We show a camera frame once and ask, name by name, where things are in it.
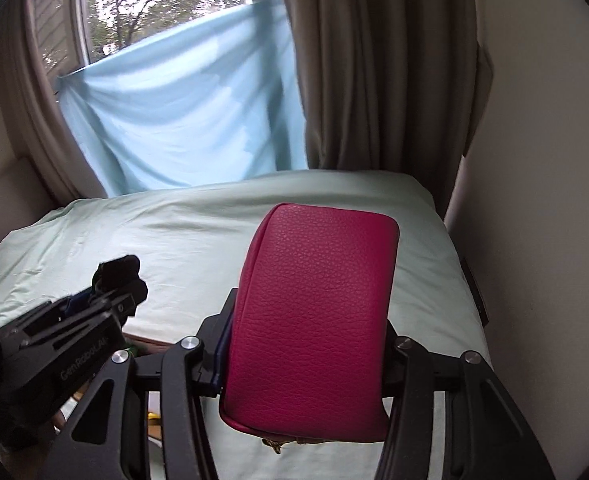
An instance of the blue fabric sheet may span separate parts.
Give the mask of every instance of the blue fabric sheet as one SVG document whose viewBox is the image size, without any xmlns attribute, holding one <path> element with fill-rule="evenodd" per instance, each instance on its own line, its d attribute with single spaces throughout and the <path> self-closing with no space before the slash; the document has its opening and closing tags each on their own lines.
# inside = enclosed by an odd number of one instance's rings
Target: blue fabric sheet
<svg viewBox="0 0 589 480">
<path fill-rule="evenodd" d="M 283 0 L 179 25 L 59 83 L 63 116 L 108 196 L 307 168 Z"/>
</svg>

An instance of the pink leather bag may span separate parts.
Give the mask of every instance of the pink leather bag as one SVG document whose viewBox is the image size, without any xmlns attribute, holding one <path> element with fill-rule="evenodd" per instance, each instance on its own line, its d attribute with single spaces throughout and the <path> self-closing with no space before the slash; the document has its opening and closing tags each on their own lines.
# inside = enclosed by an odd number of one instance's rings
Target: pink leather bag
<svg viewBox="0 0 589 480">
<path fill-rule="evenodd" d="M 399 227 L 380 214 L 281 204 L 250 245 L 222 419 L 275 442 L 378 442 Z"/>
</svg>

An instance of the beige curtain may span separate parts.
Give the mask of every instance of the beige curtain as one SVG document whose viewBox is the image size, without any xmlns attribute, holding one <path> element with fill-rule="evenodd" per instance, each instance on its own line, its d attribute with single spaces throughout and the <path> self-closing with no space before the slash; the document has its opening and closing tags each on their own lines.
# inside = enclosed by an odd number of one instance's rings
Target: beige curtain
<svg viewBox="0 0 589 480">
<path fill-rule="evenodd" d="M 42 67 L 34 0 L 9 0 L 0 14 L 0 104 L 17 156 L 28 156 L 60 205 L 106 192 L 66 126 Z"/>
<path fill-rule="evenodd" d="M 475 0 L 286 4 L 309 166 L 408 173 L 444 216 L 491 80 Z"/>
</svg>

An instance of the black metal bracket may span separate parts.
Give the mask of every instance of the black metal bracket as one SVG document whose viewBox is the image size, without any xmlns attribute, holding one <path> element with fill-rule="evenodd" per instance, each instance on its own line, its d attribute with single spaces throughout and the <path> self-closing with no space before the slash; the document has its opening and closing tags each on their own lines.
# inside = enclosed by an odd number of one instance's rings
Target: black metal bracket
<svg viewBox="0 0 589 480">
<path fill-rule="evenodd" d="M 64 471 L 69 480 L 147 480 L 150 391 L 161 392 L 168 480 L 216 480 L 199 398 L 221 391 L 235 297 L 233 289 L 197 336 L 164 354 L 115 354 L 57 437 L 40 480 L 58 480 Z M 394 400 L 376 480 L 427 478 L 435 391 L 447 399 L 443 480 L 554 479 L 532 430 L 479 353 L 433 354 L 388 324 L 383 395 Z"/>
<path fill-rule="evenodd" d="M 113 354 L 55 440 L 40 480 L 60 480 L 63 471 L 69 480 L 148 480 L 146 396 L 154 391 L 166 478 L 217 480 L 200 397 L 221 391 L 236 293 L 196 336 L 162 354 Z"/>
<path fill-rule="evenodd" d="M 0 328 L 0 441 L 47 422 L 126 346 L 122 325 L 148 294 L 139 268 L 132 255 L 100 264 L 88 289 L 41 304 Z"/>
</svg>

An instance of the metal screw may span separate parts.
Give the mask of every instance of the metal screw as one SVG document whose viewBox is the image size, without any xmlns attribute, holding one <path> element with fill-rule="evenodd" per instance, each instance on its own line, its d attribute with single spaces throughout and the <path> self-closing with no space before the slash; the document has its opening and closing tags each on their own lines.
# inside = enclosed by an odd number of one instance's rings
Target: metal screw
<svg viewBox="0 0 589 480">
<path fill-rule="evenodd" d="M 481 363 L 481 355 L 478 352 L 465 352 L 465 360 L 471 365 Z"/>
<path fill-rule="evenodd" d="M 399 337 L 397 339 L 397 348 L 401 350 L 408 350 L 412 348 L 412 339 L 409 337 Z"/>
<path fill-rule="evenodd" d="M 199 346 L 199 338 L 196 335 L 189 335 L 188 337 L 184 337 L 181 339 L 181 346 L 186 350 L 191 350 Z"/>
<path fill-rule="evenodd" d="M 117 350 L 112 354 L 112 362 L 121 364 L 125 363 L 130 357 L 130 353 L 127 350 Z"/>
</svg>

